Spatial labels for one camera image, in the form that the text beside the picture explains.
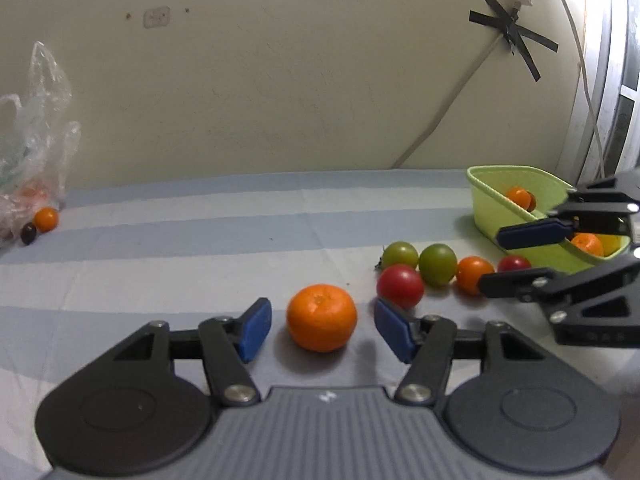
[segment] white cord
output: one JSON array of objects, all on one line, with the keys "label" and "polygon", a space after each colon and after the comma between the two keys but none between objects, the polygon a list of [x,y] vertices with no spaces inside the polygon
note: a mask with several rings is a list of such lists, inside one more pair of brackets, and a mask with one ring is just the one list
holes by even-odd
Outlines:
[{"label": "white cord", "polygon": [[417,139],[414,140],[411,146],[409,146],[406,150],[404,150],[404,153],[398,157],[398,160],[396,160],[391,165],[392,170],[395,170],[400,166],[402,166],[406,162],[406,160],[414,154],[414,151],[417,150],[420,147],[420,145],[425,140],[427,140],[427,138],[436,130],[436,128],[438,127],[438,125],[446,115],[447,111],[449,110],[449,108],[451,108],[453,101],[455,101],[456,98],[460,95],[460,92],[462,92],[462,89],[466,86],[466,84],[473,77],[473,75],[478,71],[482,63],[484,63],[484,60],[487,59],[489,57],[489,54],[491,54],[495,50],[495,47],[498,46],[501,39],[502,39],[502,34],[500,33],[491,42],[491,44],[484,51],[482,51],[480,56],[476,58],[474,63],[469,67],[469,69],[465,72],[462,78],[460,78],[460,80],[456,83],[456,85],[453,87],[451,92],[449,92],[449,95],[447,95],[447,98],[440,105],[440,108],[438,108],[436,115],[433,117],[433,119],[431,120],[427,128],[423,131],[423,133],[420,134],[420,136]]},{"label": "white cord", "polygon": [[587,82],[587,69],[584,62],[584,55],[582,54],[582,47],[580,46],[580,38],[578,37],[578,30],[575,27],[574,18],[571,16],[569,6],[566,4],[566,0],[560,0],[564,7],[564,12],[569,19],[569,25],[571,25],[571,32],[574,34],[575,46],[578,48],[578,56],[580,57],[580,71],[582,72],[582,89],[584,90],[584,97],[587,99],[587,106],[589,107],[589,115],[591,121],[593,121],[593,134],[596,137],[596,146],[598,148],[598,158],[600,159],[600,177],[604,178],[604,154],[602,151],[602,141],[600,140],[600,132],[598,131],[598,121],[596,120],[596,114],[593,111],[593,104],[591,103],[591,97],[589,96],[589,83]]}]

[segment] ribbed surface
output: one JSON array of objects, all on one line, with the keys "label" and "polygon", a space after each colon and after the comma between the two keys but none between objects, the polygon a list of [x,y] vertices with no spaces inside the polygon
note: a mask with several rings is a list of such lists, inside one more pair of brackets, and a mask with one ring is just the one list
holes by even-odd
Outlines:
[{"label": "ribbed surface", "polygon": [[[466,455],[430,410],[399,406],[380,388],[330,392],[275,388],[258,406],[223,413],[214,430],[187,457],[136,480],[513,478],[533,477],[501,472]],[[592,468],[553,478],[608,477]],[[62,471],[47,477],[81,479],[88,477]]]}]

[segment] plastic bag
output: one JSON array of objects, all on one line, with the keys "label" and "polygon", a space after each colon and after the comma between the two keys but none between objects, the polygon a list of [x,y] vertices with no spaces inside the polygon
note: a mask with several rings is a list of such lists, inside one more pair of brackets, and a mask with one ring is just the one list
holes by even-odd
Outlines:
[{"label": "plastic bag", "polygon": [[50,51],[36,42],[25,99],[15,94],[0,97],[1,116],[10,116],[0,121],[0,248],[19,236],[36,211],[62,206],[80,140],[79,123],[60,124],[70,101],[65,73]]}]

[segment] striped fabric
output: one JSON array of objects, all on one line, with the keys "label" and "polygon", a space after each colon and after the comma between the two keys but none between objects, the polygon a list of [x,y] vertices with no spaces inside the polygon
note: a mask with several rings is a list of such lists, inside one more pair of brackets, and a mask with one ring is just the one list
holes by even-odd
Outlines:
[{"label": "striped fabric", "polygon": [[[445,242],[462,257],[498,251],[476,230],[462,171],[241,175],[72,193],[60,227],[0,257],[0,479],[35,480],[49,466],[34,411],[56,384],[151,319],[194,328],[270,298],[274,322],[252,375],[272,384],[393,388],[405,366],[377,336],[370,308],[382,246]],[[342,352],[296,348],[284,309],[300,288],[347,289],[360,319]],[[633,351],[558,348],[533,305],[430,292],[418,314],[464,328],[503,319],[616,394],[634,395]],[[177,373],[204,386],[197,363]],[[450,387],[478,373],[457,363]]]}]

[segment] plastic basket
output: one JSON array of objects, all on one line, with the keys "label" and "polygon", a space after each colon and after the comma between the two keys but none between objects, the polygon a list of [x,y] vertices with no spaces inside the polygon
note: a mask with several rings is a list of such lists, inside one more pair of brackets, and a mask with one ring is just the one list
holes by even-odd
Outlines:
[{"label": "plastic basket", "polygon": [[[571,187],[558,177],[530,166],[475,166],[467,170],[466,177],[471,184],[476,226],[494,242],[501,227],[545,218],[546,215],[541,211],[548,211],[564,202],[566,190]],[[536,210],[529,213],[504,196],[514,186],[523,187],[535,195]],[[629,239],[622,238],[620,249],[606,258],[587,254],[568,240],[560,244],[507,252],[524,256],[534,267],[551,267],[574,273],[610,260],[625,251]]]}]

